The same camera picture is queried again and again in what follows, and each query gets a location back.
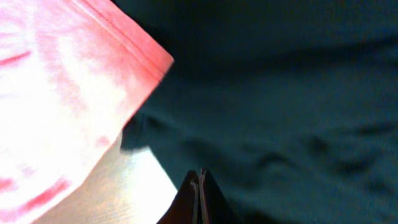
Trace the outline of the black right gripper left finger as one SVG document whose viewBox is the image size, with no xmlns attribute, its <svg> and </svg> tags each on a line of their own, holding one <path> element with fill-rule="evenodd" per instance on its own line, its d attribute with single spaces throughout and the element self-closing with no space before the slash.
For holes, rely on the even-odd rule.
<svg viewBox="0 0 398 224">
<path fill-rule="evenodd" d="M 198 223 L 198 176 L 194 170 L 187 172 L 169 209 L 157 224 Z"/>
</svg>

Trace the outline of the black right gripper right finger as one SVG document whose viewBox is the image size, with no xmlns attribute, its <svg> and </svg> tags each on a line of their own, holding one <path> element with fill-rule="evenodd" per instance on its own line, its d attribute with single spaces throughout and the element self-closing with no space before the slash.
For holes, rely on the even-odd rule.
<svg viewBox="0 0 398 224">
<path fill-rule="evenodd" d="M 208 169 L 201 170 L 199 190 L 202 224 L 241 224 Z"/>
</svg>

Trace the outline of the red orange t-shirt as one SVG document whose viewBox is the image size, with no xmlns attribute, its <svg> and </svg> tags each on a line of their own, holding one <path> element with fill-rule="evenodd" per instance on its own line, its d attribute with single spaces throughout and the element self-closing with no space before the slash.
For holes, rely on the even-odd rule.
<svg viewBox="0 0 398 224">
<path fill-rule="evenodd" d="M 79 188 L 172 56 L 105 0 L 1 1 L 1 222 Z"/>
</svg>

